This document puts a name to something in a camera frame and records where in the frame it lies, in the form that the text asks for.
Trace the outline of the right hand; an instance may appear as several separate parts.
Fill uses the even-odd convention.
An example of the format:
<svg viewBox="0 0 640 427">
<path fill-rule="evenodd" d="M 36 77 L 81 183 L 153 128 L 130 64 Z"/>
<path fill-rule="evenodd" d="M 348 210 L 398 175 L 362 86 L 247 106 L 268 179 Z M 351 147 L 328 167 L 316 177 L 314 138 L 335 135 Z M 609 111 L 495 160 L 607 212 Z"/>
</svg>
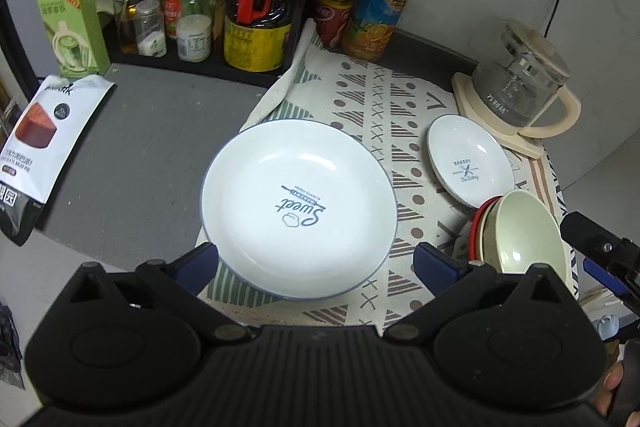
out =
<svg viewBox="0 0 640 427">
<path fill-rule="evenodd" d="M 602 416 L 608 416 L 608 409 L 611 406 L 614 391 L 620 385 L 623 377 L 623 362 L 618 361 L 611 366 L 603 378 L 603 381 L 601 381 L 600 387 L 593 397 L 591 404 Z"/>
</svg>

